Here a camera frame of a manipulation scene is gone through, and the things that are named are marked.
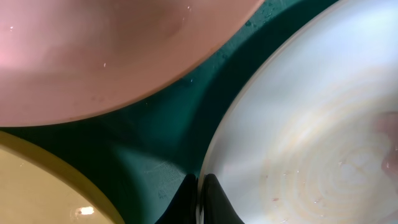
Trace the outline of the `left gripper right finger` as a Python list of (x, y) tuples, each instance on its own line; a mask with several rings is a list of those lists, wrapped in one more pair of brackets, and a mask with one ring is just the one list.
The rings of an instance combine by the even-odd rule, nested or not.
[(244, 224), (214, 174), (205, 176), (200, 193), (200, 206), (204, 224)]

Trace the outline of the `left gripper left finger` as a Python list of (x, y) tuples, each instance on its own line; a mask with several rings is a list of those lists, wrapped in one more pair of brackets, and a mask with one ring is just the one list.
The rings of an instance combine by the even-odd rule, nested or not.
[(186, 175), (166, 211), (155, 224), (196, 224), (197, 184), (194, 174)]

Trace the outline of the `light blue plate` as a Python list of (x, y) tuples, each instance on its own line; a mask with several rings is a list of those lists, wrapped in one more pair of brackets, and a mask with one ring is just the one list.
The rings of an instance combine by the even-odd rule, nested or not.
[(397, 1), (338, 1), (275, 51), (221, 120), (201, 167), (244, 223), (396, 223)]

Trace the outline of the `white plate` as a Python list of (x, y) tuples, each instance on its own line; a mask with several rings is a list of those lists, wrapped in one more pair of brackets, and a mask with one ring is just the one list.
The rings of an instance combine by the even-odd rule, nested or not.
[(1, 0), (1, 126), (66, 123), (192, 71), (262, 0)]

